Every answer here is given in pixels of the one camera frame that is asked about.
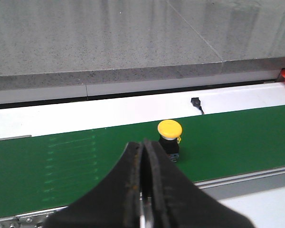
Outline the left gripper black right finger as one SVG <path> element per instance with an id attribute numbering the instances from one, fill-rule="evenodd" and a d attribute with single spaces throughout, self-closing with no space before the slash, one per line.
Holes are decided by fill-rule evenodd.
<path id="1" fill-rule="evenodd" d="M 151 199 L 156 228 L 254 227 L 247 217 L 199 189 L 156 141 L 143 142 L 142 193 Z"/>

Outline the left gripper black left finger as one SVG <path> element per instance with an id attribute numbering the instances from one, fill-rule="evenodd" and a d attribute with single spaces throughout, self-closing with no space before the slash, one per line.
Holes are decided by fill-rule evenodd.
<path id="1" fill-rule="evenodd" d="M 87 194 L 46 219 L 45 228 L 138 228 L 143 146 L 129 142 L 113 169 Z"/>

